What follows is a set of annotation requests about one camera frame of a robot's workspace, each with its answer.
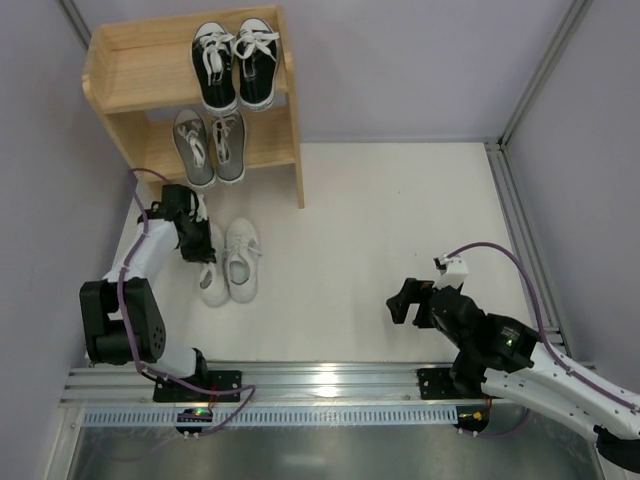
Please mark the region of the white sneaker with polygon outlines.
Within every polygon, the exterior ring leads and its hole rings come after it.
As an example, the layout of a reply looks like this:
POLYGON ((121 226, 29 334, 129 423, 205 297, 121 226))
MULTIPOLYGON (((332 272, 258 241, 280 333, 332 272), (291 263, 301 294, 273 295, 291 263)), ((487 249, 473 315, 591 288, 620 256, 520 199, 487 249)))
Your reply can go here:
POLYGON ((245 218, 235 219, 227 228, 225 248, 224 269, 230 296, 237 303, 250 303, 257 295, 262 255, 256 228, 245 218))
POLYGON ((211 222, 211 243, 215 250, 215 261, 202 264, 198 288, 203 302, 211 308, 224 305, 230 298, 228 281, 224 271, 225 240, 221 228, 211 222))

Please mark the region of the grey canvas sneaker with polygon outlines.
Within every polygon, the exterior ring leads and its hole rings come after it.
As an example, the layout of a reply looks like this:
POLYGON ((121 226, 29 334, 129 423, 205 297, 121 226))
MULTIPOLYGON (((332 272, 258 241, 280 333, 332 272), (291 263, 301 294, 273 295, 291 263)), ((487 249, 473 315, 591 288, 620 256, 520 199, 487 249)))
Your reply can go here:
POLYGON ((172 136, 187 181, 199 189, 214 185, 217 176, 209 155, 209 136, 204 119, 192 109, 181 110, 174 119, 172 136))
POLYGON ((247 127, 239 111, 215 117, 212 121, 212 139, 216 152, 217 174, 225 185, 241 182, 245 175, 245 147, 247 127))

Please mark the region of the black canvas sneaker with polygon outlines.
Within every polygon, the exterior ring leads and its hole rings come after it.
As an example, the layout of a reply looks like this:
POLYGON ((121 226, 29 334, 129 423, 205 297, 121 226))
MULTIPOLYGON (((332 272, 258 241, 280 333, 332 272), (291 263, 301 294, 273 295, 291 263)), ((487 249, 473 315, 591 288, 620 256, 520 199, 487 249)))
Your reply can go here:
POLYGON ((261 112, 273 105, 279 42, 279 33, 262 19, 249 18, 241 24, 233 51, 239 64, 240 102, 245 109, 261 112))
POLYGON ((207 22, 196 31, 191 60, 203 105, 212 115, 224 117, 237 110, 232 64, 235 37, 221 24, 207 22))

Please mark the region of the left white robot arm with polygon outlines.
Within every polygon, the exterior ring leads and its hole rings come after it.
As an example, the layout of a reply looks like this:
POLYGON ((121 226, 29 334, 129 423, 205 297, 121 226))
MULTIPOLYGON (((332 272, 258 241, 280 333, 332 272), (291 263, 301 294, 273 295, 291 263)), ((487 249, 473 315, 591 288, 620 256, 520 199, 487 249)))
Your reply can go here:
POLYGON ((196 348, 168 345, 152 289, 175 251, 187 263, 217 263, 202 196, 187 186, 166 184, 161 200, 141 211, 135 240, 120 263, 80 289, 86 351, 94 364, 132 362, 138 373, 158 383, 209 395, 203 354, 196 348))

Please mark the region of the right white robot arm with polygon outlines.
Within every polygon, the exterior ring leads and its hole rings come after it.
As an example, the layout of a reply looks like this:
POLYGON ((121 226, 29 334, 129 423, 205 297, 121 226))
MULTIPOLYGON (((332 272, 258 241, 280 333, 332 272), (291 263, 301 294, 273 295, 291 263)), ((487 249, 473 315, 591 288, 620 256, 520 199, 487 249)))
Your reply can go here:
POLYGON ((386 301, 395 324, 411 305, 418 328, 433 328, 457 348, 449 370, 465 397, 499 397, 565 425, 594 442, 616 466, 639 470, 639 396, 575 362, 520 321, 481 310, 451 286, 408 278, 386 301))

